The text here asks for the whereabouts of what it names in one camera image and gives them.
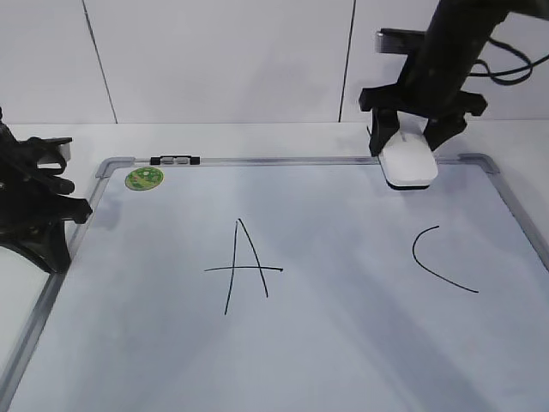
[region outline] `white wall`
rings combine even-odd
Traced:
[[[353,0],[86,0],[122,123],[334,122]],[[357,0],[342,119],[365,121],[362,87],[394,82],[381,27],[425,30],[437,0]],[[495,37],[536,59],[549,22],[512,15]],[[0,3],[0,106],[16,123],[114,121],[81,0]],[[521,65],[487,46],[495,70]],[[470,79],[484,118],[549,118],[549,64],[521,85]]]
[[[111,123],[80,0],[0,2],[0,106],[8,123]]]
[[[87,0],[121,123],[334,122],[353,0]]]
[[[359,109],[362,88],[394,83],[401,71],[403,56],[376,54],[374,36],[382,27],[426,30],[438,0],[357,0],[353,43],[347,72],[343,121],[369,118]],[[510,15],[493,37],[511,43],[534,61],[549,52],[549,22],[522,15]],[[484,58],[493,70],[514,69],[523,62],[488,45]],[[539,66],[529,81],[512,86],[498,86],[489,79],[471,78],[464,90],[482,93],[488,108],[483,118],[549,118],[549,63]]]

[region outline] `whiteboard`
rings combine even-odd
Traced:
[[[485,171],[164,167],[108,180],[10,411],[545,411],[547,272]],[[241,225],[264,270],[256,265]],[[475,288],[456,288],[422,269]]]

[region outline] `green sticker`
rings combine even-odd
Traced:
[[[156,167],[136,169],[126,177],[126,187],[133,191],[150,191],[162,183],[164,173]]]

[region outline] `white table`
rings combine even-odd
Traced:
[[[72,136],[64,175],[75,196],[89,194],[95,170],[108,157],[200,155],[276,157],[369,155],[366,123],[356,124],[48,124],[12,125],[14,135]],[[438,155],[481,152],[499,165],[534,223],[549,240],[549,120],[474,121]],[[47,274],[0,250],[0,372],[14,349]]]

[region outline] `whiteboard frame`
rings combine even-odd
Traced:
[[[264,167],[264,166],[306,166],[306,165],[379,165],[379,160],[372,157],[284,157],[284,158],[203,158],[199,165],[176,164],[172,156],[169,161],[162,162],[160,167]],[[541,262],[549,272],[549,247],[526,210],[507,185],[498,166],[490,156],[485,154],[459,154],[456,158],[440,157],[437,163],[441,165],[477,165],[482,168],[492,182],[499,196],[502,198],[511,214],[528,238],[528,241],[537,252]],[[103,161],[95,175],[96,183],[89,202],[92,209],[96,209],[109,184],[114,171],[120,168],[145,167],[151,165],[151,159],[136,159],[134,157],[114,157]],[[80,225],[69,240],[69,253],[73,257],[85,236],[87,224]],[[0,378],[0,412],[7,412],[11,400],[17,391],[21,378],[38,343],[45,322],[50,316],[55,299],[63,285],[65,275],[50,275],[34,306],[27,323],[11,354],[7,366]]]

